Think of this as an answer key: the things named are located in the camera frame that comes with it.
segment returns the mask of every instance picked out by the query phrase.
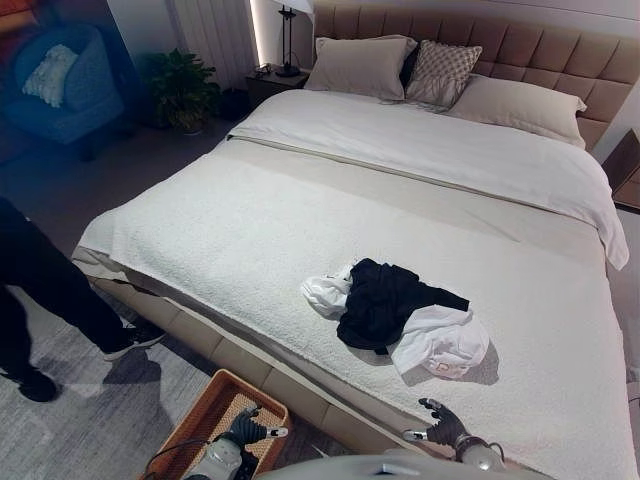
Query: wall light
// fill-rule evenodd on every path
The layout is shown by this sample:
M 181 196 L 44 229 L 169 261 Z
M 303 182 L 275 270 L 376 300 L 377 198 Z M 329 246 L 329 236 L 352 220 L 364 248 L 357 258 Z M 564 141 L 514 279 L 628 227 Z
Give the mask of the wall light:
M 253 33 L 256 38 L 256 48 L 258 49 L 258 63 L 265 63 L 264 45 L 262 44 L 262 31 L 260 30 L 260 21 L 258 19 L 258 8 L 256 2 L 259 0 L 250 0 L 251 19 L 253 20 Z

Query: black shoe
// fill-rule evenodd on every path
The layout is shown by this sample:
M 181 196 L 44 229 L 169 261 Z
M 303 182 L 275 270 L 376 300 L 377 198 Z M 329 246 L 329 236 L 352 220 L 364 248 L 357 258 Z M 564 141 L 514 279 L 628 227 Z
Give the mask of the black shoe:
M 34 402 L 50 402 L 55 400 L 60 393 L 53 380 L 33 367 L 20 376 L 4 373 L 1 375 L 17 383 L 22 396 Z
M 141 327 L 130 326 L 125 328 L 125 332 L 129 340 L 127 345 L 113 352 L 104 352 L 105 361 L 115 362 L 134 348 L 149 348 L 151 345 L 162 340 L 162 337 L 166 335 L 164 330 L 156 327 L 152 323 L 145 324 Z

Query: nightstand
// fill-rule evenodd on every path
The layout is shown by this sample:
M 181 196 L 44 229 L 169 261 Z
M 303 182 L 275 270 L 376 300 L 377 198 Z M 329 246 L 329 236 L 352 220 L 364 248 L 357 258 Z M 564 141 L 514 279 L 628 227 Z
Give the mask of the nightstand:
M 631 129 L 602 165 L 613 191 L 616 207 L 640 213 L 640 142 Z
M 249 90 L 251 108 L 256 108 L 267 98 L 278 93 L 304 87 L 308 78 L 309 74 L 307 72 L 300 72 L 300 75 L 295 77 L 279 77 L 274 71 L 262 76 L 257 76 L 255 73 L 247 75 L 247 88 Z

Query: leg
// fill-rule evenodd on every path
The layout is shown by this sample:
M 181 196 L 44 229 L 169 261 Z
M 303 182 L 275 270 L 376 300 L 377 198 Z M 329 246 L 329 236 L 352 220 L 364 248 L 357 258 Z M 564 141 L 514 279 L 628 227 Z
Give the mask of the leg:
M 104 352 L 130 345 L 120 318 L 82 272 L 12 206 L 0 207 L 0 282 L 22 287 Z
M 0 367 L 3 377 L 18 384 L 20 393 L 34 402 L 50 402 L 58 395 L 53 381 L 29 363 L 31 337 L 27 316 L 20 302 L 7 287 L 0 285 L 0 313 L 3 332 L 0 336 Z
M 29 370 L 31 337 L 27 330 L 27 316 L 20 302 L 0 285 L 0 367 L 12 377 L 22 377 Z

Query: rattan basket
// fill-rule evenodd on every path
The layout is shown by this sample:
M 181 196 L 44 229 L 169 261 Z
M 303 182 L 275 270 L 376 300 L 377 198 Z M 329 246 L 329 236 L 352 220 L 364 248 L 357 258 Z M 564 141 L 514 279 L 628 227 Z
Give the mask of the rattan basket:
M 255 418 L 257 423 L 291 428 L 287 407 L 228 370 L 222 369 L 216 372 L 184 420 L 159 451 L 189 439 L 213 440 L 231 426 L 238 413 L 254 402 L 262 407 Z M 272 438 L 247 446 L 247 450 L 259 459 L 254 476 L 273 467 L 284 442 L 283 438 Z M 200 461 L 205 450 L 206 445 L 176 448 L 153 460 L 146 476 L 153 480 L 179 480 Z M 139 480 L 143 479 L 145 474 L 139 477 Z

